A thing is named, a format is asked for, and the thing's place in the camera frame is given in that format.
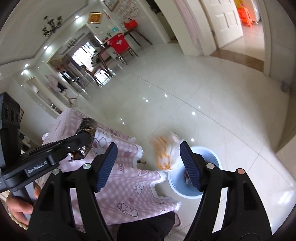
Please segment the left hand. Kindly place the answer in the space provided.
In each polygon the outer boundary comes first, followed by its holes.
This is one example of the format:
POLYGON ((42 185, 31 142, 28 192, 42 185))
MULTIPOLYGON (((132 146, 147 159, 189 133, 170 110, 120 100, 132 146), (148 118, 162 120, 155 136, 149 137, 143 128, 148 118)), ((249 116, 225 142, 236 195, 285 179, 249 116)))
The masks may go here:
POLYGON ((34 206, 25 202, 17 197, 14 197, 10 192, 7 199, 6 205, 11 217, 22 225, 29 225, 29 220, 25 217, 25 214, 32 214, 34 206))

